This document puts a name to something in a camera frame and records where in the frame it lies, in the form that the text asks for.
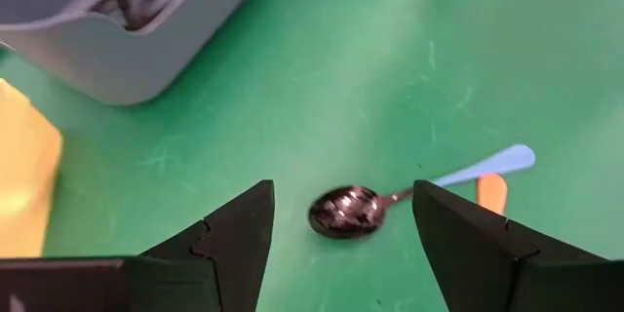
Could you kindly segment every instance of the metal spoon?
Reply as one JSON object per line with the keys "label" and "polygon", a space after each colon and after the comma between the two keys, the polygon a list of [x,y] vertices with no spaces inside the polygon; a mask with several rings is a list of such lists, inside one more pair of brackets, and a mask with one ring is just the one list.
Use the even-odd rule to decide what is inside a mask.
{"label": "metal spoon", "polygon": [[[535,154],[526,145],[513,145],[486,159],[434,181],[438,186],[449,186],[476,179],[481,175],[504,175],[530,168]],[[336,188],[322,195],[310,207],[308,220],[317,233],[334,239],[351,239],[371,234],[383,223],[386,209],[394,203],[411,197],[413,188],[390,196],[379,196],[358,185]]]}

